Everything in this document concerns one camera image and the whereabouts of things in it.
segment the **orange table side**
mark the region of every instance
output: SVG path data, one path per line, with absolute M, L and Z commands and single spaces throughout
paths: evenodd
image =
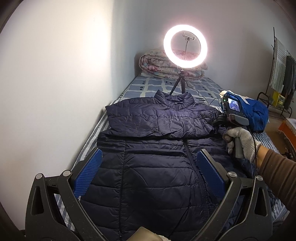
M 296 136 L 294 135 L 292 130 L 287 126 L 285 121 L 280 125 L 279 131 L 282 131 L 285 134 L 285 136 L 289 139 L 294 149 L 296 149 Z

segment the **white glove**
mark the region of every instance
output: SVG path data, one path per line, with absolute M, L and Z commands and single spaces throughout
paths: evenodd
M 260 145 L 262 145 L 261 142 L 255 140 L 255 146 L 254 146 L 254 140 L 251 135 L 251 133 L 241 127 L 236 127 L 233 129 L 229 129 L 226 134 L 223 136 L 223 139 L 228 142 L 228 153 L 231 154 L 233 151 L 234 143 L 232 141 L 232 137 L 239 137 L 242 148 L 244 152 L 244 157 L 250 161 L 250 163 L 253 163 L 255 159 L 255 152 L 258 152 L 258 149 Z

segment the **tripod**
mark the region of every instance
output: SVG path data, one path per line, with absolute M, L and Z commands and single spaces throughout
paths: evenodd
M 185 35 L 185 33 L 183 33 L 183 37 L 185 37 L 186 39 L 186 47 L 185 47 L 185 54 L 184 54 L 184 60 L 186 58 L 186 52 L 187 52 L 187 46 L 188 46 L 188 42 L 190 40 L 195 40 L 195 37 L 194 38 L 191 38 L 187 35 Z M 177 85 L 179 84 L 179 82 L 181 81 L 181 92 L 182 94 L 185 93 L 185 79 L 184 79 L 184 70 L 181 69 L 181 71 L 178 71 L 178 74 L 179 74 L 179 78 L 177 79 L 176 83 L 174 84 L 174 87 L 172 88 L 171 92 L 170 92 L 170 95 L 172 95 L 172 93 L 174 92 L 174 90 L 176 89 Z

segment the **metal screw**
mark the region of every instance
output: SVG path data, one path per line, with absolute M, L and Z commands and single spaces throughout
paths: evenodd
M 69 176 L 70 174 L 71 174 L 71 172 L 70 172 L 69 170 L 63 172 L 63 176 L 64 176 L 64 177 L 67 177 L 67 176 Z
M 42 177 L 42 174 L 41 173 L 38 173 L 37 175 L 36 175 L 36 179 L 40 179 Z
M 257 178 L 258 181 L 263 181 L 263 177 L 262 176 L 259 176 L 258 175 L 258 176 L 256 176 L 256 178 Z
M 237 174 L 235 172 L 229 172 L 228 175 L 233 178 L 237 177 Z

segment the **bed sheet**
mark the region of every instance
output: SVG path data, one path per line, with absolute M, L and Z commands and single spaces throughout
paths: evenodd
M 160 79 L 160 78 L 151 78 L 151 77 L 136 77 L 132 83 L 126 88 L 126 90 L 121 94 L 121 96 L 113 101 L 111 104 L 115 104 L 124 99 L 136 98 L 136 97 L 154 97 L 157 90 L 161 90 L 165 93 L 169 93 L 175 84 L 174 80 L 171 79 Z M 222 112 L 219 105 L 219 93 L 223 90 L 218 84 L 216 84 L 213 80 L 207 77 L 203 77 L 201 79 L 197 79 L 194 81 L 187 81 L 186 91 L 190 92 L 194 97 L 197 103 L 201 104 L 210 104 L 212 107 L 218 109 Z M 176 87 L 174 94 L 181 94 L 181 86 Z M 91 136 L 85 143 L 82 151 L 78 155 L 78 158 L 74 164 L 74 166 L 81 160 L 84 160 L 85 157 L 91 152 L 91 150 L 96 146 L 96 140 L 100 132 L 107 130 L 109 128 L 109 122 L 107 120 L 106 111 L 103 112 L 102 117 L 100 118 L 98 124 L 96 125 L 94 131 Z M 269 136 L 263 133 L 255 134 L 256 140 L 262 142 L 262 144 L 279 153 L 277 148 L 272 143 Z M 69 215 L 62 203 L 62 200 L 59 195 L 56 195 L 56 201 L 58 203 L 58 207 L 62 214 L 62 217 L 68 228 L 71 230 L 75 230 L 73 223 L 71 222 Z M 277 221 L 281 219 L 287 210 L 283 203 L 277 199 L 275 205 L 272 207 L 272 219 L 273 221 Z

